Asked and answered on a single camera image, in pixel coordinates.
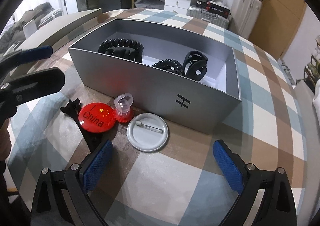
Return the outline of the left hand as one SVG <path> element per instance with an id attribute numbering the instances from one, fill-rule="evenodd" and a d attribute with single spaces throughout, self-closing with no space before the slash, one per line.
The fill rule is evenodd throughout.
<path id="1" fill-rule="evenodd" d="M 0 134 L 0 161 L 7 159 L 11 152 L 10 134 L 8 132 L 8 126 L 4 124 L 1 128 Z"/>

